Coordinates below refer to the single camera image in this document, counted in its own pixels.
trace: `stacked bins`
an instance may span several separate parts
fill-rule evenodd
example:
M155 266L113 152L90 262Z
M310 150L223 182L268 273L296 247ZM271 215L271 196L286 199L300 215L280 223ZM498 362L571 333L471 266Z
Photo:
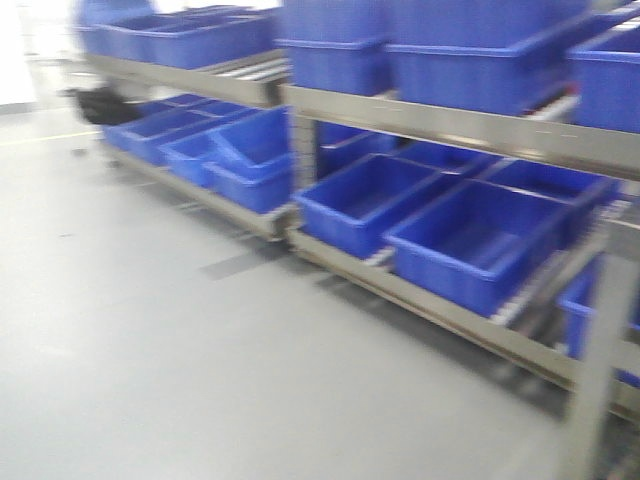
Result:
M375 95L391 88L385 0L284 0L284 38L296 85Z
M544 104L568 82L566 50L588 37L588 2L564 3L392 1L400 98L504 115Z
M443 173L473 177L494 165L501 157L474 150L449 147L431 142L414 142L394 156L435 168Z
M576 276L558 299L558 306L565 314L564 339L567 355L572 358L580 359L584 353L590 323L596 314L592 305L601 267L602 257L598 257ZM633 319L633 327L640 331L640 311ZM640 378L634 375L624 372L620 379L640 388Z
M183 23L173 15L148 15L102 25L111 55L137 62L153 62L153 44L149 33Z
M577 122L640 133L640 21L618 25L569 56L580 89Z
M152 115L167 112L175 107L167 101L156 101L136 105L136 108L141 118L147 118ZM109 145L127 151L129 149L129 142L125 136L125 132L127 128L134 125L137 121L138 120L134 120L133 122L121 125L102 125L102 134L104 135L105 141Z
M160 150L171 172L199 187L213 186L213 177L204 164L213 160L213 132L229 123L254 115L257 110L232 103L214 102L196 106L194 111L207 113L215 120L200 132L170 142Z
M396 247L399 276L490 317L561 247L566 209L467 180L386 238Z
M244 111L238 105L210 101L138 120L127 125L123 135L132 154L154 165L165 165L162 145L220 126Z
M396 140L391 135L323 123L319 128L320 159L317 178L322 179L370 153L388 153Z
M151 61L159 65L194 69L223 63L275 48L275 16L225 10L191 15L184 21L145 34Z
M254 212L265 214L289 201L293 154L285 108L263 111L212 133L213 189Z
M85 51L94 55L113 55L103 24L153 14L148 0L82 0L78 6L75 30Z
M524 160L505 160L481 179L566 204L569 210L562 226L564 248L585 233L595 219L596 207L611 202L620 186L608 177Z
M455 179L374 155L298 192L304 230L358 258L384 246L383 233L448 189Z

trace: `storage bin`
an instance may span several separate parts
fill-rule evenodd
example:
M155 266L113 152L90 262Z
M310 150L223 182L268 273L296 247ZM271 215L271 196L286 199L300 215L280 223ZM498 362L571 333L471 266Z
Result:
M148 102L141 103L136 105L136 108L142 115L142 119L134 120L133 122L123 123L121 125L102 125L102 134L104 135L105 141L120 150L128 151L129 150L129 140L125 135L126 129L128 127L132 127L144 120L144 118L149 117L151 115L156 115L159 113L167 112L173 108L173 106L169 105L163 101L156 102Z
M356 43L387 37L387 0L284 0L288 40Z
M253 109L244 109L232 112L226 116L214 117L212 122L208 122L200 128L195 128L198 133L179 140L166 143L160 147L160 151L166 159L171 171L179 177L189 182L209 188L212 186L212 174L205 171L203 164L213 161L215 158L215 145L212 133L217 128L237 121L243 116L252 115Z
M171 15L149 15L102 25L111 55L137 62L153 62L153 49L149 33L179 25L187 20Z
M167 98L163 101L174 107L184 107L184 108L193 109L197 105L200 105L203 103L211 103L213 100L211 98L203 97L201 95L195 95L193 93L184 93L182 95L177 95L175 97Z
M461 177L473 177L494 165L501 158L497 155L431 142L414 142L395 151L393 156Z
M609 12L598 13L593 16L591 22L591 36L601 35L607 30L638 16L640 16L640 0L628 2L627 5Z
M467 180L386 238L400 277L490 317L560 248L566 209Z
M585 20L506 48L389 45L401 100L520 115L562 92L565 52L584 40Z
M283 154L278 163L281 170L272 171L259 179L238 175L216 162L204 164L211 172L213 188L223 197L256 213L265 214L289 201L293 191L293 155Z
M238 105L236 103L219 102L213 100L207 103L200 103L190 108L192 112L204 113L214 118L228 117L229 115L251 114L257 112L257 110L244 105Z
M401 45L503 48L584 15L589 0L392 0Z
M376 155L295 195L308 234L359 258L383 246L382 234L424 205L420 183L439 177L417 163ZM435 184L433 197L449 184Z
M212 128L216 122L208 115L179 110L136 121L125 128L124 136L133 155L154 165L164 165L161 145Z
M564 341L567 355L581 359L584 354L587 333L596 311L592 307L596 279L602 268L602 256L594 259L579 273L558 299L558 306L565 314ZM640 331L640 310L633 319L633 328ZM620 379L640 388L640 378L621 372Z
M259 15L212 15L148 32L152 60L194 69L275 48L274 19Z
M301 87L354 95L376 95L391 88L391 66L384 39L355 43L278 40L293 66L293 83Z
M595 220L595 208L611 202L620 187L612 178L524 160L506 161L481 179L568 205L569 215L562 226L563 247L571 246L585 233Z
M395 137L331 123L320 126L320 159L317 178L322 179L371 153L394 149Z
M108 36L99 25L127 18L151 15L153 8L146 0L83 0L79 2L75 31L85 51L94 55L113 55Z
M577 123L640 133L640 21L618 25L569 58L580 88Z
M259 180L289 168L287 110L266 110L212 133L216 161L249 180Z

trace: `gray floor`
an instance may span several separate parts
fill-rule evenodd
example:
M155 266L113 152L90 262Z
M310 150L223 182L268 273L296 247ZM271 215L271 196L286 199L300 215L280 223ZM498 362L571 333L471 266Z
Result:
M0 117L0 478L553 478L563 394L46 105Z

